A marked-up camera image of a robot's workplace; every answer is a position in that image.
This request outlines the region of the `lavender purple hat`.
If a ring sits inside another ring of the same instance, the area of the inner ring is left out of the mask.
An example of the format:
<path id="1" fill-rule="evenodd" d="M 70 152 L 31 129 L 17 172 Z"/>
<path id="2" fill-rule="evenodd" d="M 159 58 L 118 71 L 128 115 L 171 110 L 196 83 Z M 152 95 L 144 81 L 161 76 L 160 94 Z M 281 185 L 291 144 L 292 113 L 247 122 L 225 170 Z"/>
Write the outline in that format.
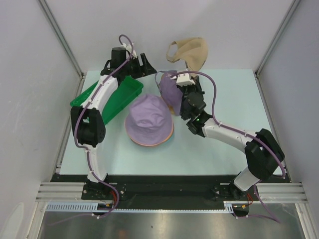
<path id="1" fill-rule="evenodd" d="M 133 140 L 156 144 L 170 135 L 174 124 L 164 100 L 153 94 L 144 94 L 130 105 L 124 125 L 127 135 Z"/>

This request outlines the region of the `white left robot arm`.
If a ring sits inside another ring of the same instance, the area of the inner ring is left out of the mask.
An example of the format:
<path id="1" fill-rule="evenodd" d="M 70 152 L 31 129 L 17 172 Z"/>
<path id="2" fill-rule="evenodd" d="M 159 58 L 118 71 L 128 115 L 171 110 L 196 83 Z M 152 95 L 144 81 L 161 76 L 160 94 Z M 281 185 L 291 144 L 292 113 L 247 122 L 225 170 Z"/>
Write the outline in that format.
<path id="1" fill-rule="evenodd" d="M 144 85 L 138 79 L 156 72 L 144 53 L 137 56 L 127 47 L 115 47 L 99 80 L 70 104 L 74 141 L 78 148 L 84 149 L 89 169 L 87 178 L 96 183 L 92 192 L 99 199 L 107 198 L 110 193 L 110 186 L 102 182 L 107 170 L 97 156 L 106 136 L 106 124 L 142 93 Z"/>

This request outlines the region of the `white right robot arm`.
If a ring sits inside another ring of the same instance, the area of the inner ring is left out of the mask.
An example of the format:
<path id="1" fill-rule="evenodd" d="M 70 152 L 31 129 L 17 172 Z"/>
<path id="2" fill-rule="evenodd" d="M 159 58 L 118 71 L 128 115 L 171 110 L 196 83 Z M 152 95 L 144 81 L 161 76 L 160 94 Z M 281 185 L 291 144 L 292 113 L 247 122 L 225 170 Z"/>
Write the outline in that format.
<path id="1" fill-rule="evenodd" d="M 230 145 L 246 156 L 247 167 L 230 182 L 227 196 L 236 200 L 243 199 L 253 185 L 268 180 L 277 168 L 280 168 L 282 177 L 285 177 L 286 172 L 282 165 L 284 152 L 269 130 L 263 128 L 253 132 L 223 124 L 216 119 L 214 113 L 208 114 L 205 111 L 204 91 L 198 76 L 179 74 L 175 79 L 182 92 L 180 116 L 187 121 L 188 129 L 193 134 Z"/>

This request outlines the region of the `lavender baseball cap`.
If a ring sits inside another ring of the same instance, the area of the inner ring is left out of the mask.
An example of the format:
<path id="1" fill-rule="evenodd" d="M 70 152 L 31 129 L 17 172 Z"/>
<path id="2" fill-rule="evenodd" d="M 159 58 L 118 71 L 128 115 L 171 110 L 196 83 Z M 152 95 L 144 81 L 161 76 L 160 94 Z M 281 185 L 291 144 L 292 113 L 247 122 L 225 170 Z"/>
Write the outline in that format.
<path id="1" fill-rule="evenodd" d="M 180 116 L 182 91 L 177 87 L 176 80 L 171 75 L 177 70 L 159 71 L 155 74 L 155 83 L 165 103 L 173 107 L 176 116 Z"/>

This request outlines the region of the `pink hat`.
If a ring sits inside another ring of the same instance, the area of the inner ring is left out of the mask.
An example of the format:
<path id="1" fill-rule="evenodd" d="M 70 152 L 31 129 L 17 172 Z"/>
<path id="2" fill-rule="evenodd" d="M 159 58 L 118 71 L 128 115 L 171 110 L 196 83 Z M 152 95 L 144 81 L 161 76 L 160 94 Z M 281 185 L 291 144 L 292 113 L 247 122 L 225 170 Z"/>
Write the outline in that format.
<path id="1" fill-rule="evenodd" d="M 139 142 L 133 140 L 129 135 L 128 135 L 128 137 L 133 143 L 135 143 L 137 145 L 140 145 L 140 146 L 143 146 L 143 147 L 157 147 L 157 146 L 159 146 L 159 145 L 161 145 L 163 143 L 168 142 L 173 137 L 173 134 L 174 134 L 174 125 L 172 126 L 172 130 L 171 130 L 170 135 L 164 141 L 161 141 L 160 143 L 156 143 L 156 144 L 145 144 L 144 143 L 143 144 L 143 143 L 139 143 Z"/>

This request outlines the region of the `tan brimmed hat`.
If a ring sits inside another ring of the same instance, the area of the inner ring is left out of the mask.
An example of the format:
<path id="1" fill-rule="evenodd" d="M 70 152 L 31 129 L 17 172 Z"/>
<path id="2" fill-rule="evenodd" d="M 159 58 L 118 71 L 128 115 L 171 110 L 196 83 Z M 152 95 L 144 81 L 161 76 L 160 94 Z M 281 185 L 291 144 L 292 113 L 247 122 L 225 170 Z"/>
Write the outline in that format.
<path id="1" fill-rule="evenodd" d="M 173 41 L 166 52 L 166 59 L 170 63 L 183 60 L 187 70 L 199 71 L 208 57 L 208 45 L 202 37 L 190 37 Z"/>

